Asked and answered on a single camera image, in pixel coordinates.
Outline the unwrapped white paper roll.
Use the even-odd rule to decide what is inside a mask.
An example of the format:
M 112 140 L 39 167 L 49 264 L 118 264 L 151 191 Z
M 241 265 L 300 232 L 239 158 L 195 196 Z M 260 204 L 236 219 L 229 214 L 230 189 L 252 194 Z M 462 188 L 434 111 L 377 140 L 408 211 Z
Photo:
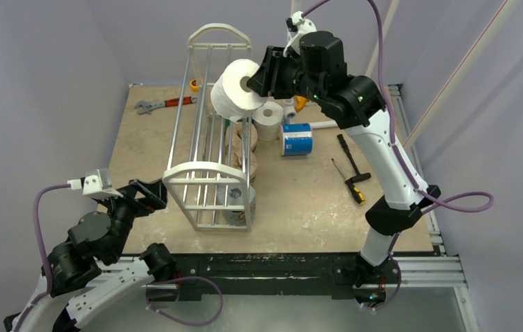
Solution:
M 251 59 L 236 59 L 222 72 L 210 93 L 212 106 L 222 118 L 238 122 L 265 104 L 267 98 L 246 87 L 258 69 L 259 64 Z

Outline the white metal shelf rack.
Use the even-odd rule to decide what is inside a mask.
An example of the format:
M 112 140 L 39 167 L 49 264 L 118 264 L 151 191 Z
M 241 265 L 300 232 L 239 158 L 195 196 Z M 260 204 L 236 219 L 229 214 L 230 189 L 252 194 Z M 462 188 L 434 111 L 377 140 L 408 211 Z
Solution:
M 249 187 L 251 151 L 234 149 L 231 143 L 233 122 L 222 118 L 213 108 L 210 93 L 217 75 L 238 57 L 250 57 L 252 42 L 237 28 L 222 23 L 205 24 L 187 41 L 187 57 L 180 97 L 194 96 L 196 104 L 177 106 L 169 156 L 163 184 L 181 214 L 196 231 L 250 232 Z M 197 79 L 200 90 L 189 88 Z M 242 152 L 243 169 L 237 169 L 234 153 Z M 240 185 L 244 205 L 219 205 L 216 194 L 222 185 Z M 246 226 L 229 225 L 222 210 L 240 210 Z

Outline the blue white packaged roll front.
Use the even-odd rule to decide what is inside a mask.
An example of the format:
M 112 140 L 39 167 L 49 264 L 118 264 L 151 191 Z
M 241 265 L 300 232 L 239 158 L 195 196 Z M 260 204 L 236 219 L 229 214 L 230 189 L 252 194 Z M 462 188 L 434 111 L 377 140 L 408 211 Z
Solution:
M 280 130 L 282 156 L 306 156 L 313 151 L 313 133 L 309 123 L 282 124 Z

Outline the grey paper roll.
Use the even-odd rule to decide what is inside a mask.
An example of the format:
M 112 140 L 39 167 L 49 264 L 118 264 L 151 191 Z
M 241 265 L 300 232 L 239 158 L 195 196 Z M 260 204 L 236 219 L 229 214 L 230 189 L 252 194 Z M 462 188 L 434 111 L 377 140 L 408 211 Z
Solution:
M 216 194 L 219 205 L 244 205 L 244 191 L 240 185 L 222 185 Z M 251 220 L 255 218 L 256 209 L 256 190 L 253 186 L 249 187 L 250 199 L 250 216 Z M 246 226 L 246 214 L 243 209 L 240 210 L 222 210 L 222 216 L 233 226 Z

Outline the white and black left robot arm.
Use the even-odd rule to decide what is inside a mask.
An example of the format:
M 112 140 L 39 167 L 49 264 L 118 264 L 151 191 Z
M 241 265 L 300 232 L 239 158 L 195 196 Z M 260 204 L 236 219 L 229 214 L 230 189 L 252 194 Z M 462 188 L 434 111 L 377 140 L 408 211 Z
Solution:
M 107 305 L 130 291 L 149 282 L 168 282 L 177 275 L 172 254 L 164 244 L 153 243 L 118 276 L 82 293 L 102 274 L 99 263 L 110 266 L 119 262 L 135 219 L 167 207 L 167 188 L 159 179 L 132 179 L 114 189 L 110 181 L 97 174 L 67 181 L 62 188 L 82 190 L 84 196 L 107 210 L 82 216 L 68 230 L 66 240 L 46 252 L 39 203 L 45 193 L 59 188 L 47 187 L 35 198 L 33 218 L 42 267 L 24 309 L 4 318 L 7 331 L 80 331 Z

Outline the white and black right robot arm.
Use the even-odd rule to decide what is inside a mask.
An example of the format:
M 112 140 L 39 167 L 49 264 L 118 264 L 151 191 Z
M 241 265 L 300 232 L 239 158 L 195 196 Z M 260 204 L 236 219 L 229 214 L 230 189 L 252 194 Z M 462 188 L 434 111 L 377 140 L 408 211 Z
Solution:
M 361 286 L 383 274 L 396 235 L 414 226 L 441 191 L 419 176 L 398 145 L 392 108 L 375 82 L 348 74 L 342 40 L 318 31 L 303 35 L 298 46 L 267 47 L 246 85 L 261 97 L 298 95 L 316 102 L 375 171 L 383 196 L 365 214 L 369 231 L 354 271 L 356 285 Z

